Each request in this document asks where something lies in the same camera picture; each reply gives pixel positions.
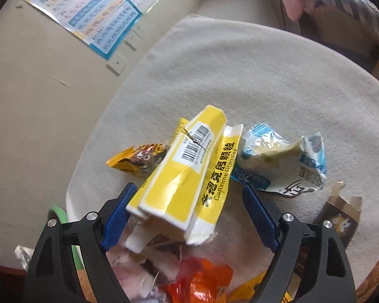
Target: electrical outlet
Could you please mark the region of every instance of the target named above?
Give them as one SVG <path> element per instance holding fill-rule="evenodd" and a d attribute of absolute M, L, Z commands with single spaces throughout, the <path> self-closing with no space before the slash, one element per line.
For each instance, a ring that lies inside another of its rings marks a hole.
<path fill-rule="evenodd" d="M 108 60 L 107 67 L 113 70 L 116 74 L 121 74 L 126 66 L 126 59 L 119 53 L 115 52 L 114 55 Z"/>
<path fill-rule="evenodd" d="M 146 28 L 143 25 L 136 24 L 132 29 L 138 36 L 143 39 L 146 35 Z"/>
<path fill-rule="evenodd" d="M 133 51 L 138 49 L 139 43 L 142 39 L 134 31 L 130 31 L 125 38 L 125 44 L 130 46 Z"/>

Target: barcode label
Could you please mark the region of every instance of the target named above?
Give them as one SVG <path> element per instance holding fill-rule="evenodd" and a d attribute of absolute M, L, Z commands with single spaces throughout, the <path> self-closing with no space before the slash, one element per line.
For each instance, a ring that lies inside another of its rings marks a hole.
<path fill-rule="evenodd" d="M 190 137 L 185 137 L 178 147 L 173 160 L 187 165 L 199 173 L 205 152 L 215 136 L 209 126 L 200 121 L 192 126 L 188 133 Z"/>
<path fill-rule="evenodd" d="M 181 158 L 188 160 L 193 163 L 201 147 L 193 142 L 188 141 L 187 146 L 184 150 L 184 153 L 181 155 Z"/>
<path fill-rule="evenodd" d="M 191 135 L 196 139 L 196 142 L 202 144 L 205 137 L 208 135 L 209 129 L 203 125 L 200 125 L 199 128 L 195 131 L 194 134 Z"/>

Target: red plastic wrapper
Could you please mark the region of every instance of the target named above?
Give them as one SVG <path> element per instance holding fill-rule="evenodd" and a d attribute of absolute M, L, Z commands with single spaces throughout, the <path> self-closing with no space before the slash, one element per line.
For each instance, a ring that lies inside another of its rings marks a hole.
<path fill-rule="evenodd" d="M 206 259 L 190 257 L 182 260 L 177 281 L 164 290 L 173 303 L 216 303 L 232 277 L 228 265 L 215 266 Z"/>

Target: white fleece blanket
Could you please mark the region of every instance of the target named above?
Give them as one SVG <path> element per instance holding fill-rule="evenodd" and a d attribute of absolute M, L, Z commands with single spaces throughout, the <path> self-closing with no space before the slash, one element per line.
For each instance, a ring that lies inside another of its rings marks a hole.
<path fill-rule="evenodd" d="M 117 91 L 73 174 L 66 203 L 79 220 L 137 178 L 105 161 L 134 144 L 167 141 L 179 117 L 207 104 L 245 129 L 268 122 L 290 142 L 321 132 L 328 183 L 348 183 L 342 196 L 363 196 L 348 258 L 358 287 L 379 259 L 379 82 L 340 54 L 277 29 L 188 16 L 156 44 Z M 328 192 L 273 197 L 283 212 L 312 221 Z M 234 270 L 231 287 L 265 270 L 272 258 L 231 182 L 217 237 L 193 253 Z"/>

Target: silver screw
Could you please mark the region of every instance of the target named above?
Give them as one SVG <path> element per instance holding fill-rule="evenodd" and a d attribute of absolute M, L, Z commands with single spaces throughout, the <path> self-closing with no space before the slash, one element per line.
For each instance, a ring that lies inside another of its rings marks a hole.
<path fill-rule="evenodd" d="M 97 213 L 96 212 L 88 213 L 86 218 L 87 218 L 87 220 L 93 221 L 97 218 Z"/>
<path fill-rule="evenodd" d="M 50 220 L 48 221 L 48 226 L 53 227 L 53 226 L 55 226 L 55 225 L 56 225 L 56 220 L 55 220 L 54 218 L 52 218 L 52 219 L 50 219 Z"/>
<path fill-rule="evenodd" d="M 325 226 L 326 228 L 332 228 L 333 227 L 333 224 L 329 221 L 329 220 L 325 220 L 323 222 L 323 226 Z"/>
<path fill-rule="evenodd" d="M 283 218 L 285 221 L 288 221 L 288 222 L 291 222 L 295 219 L 291 213 L 285 213 L 283 215 Z"/>

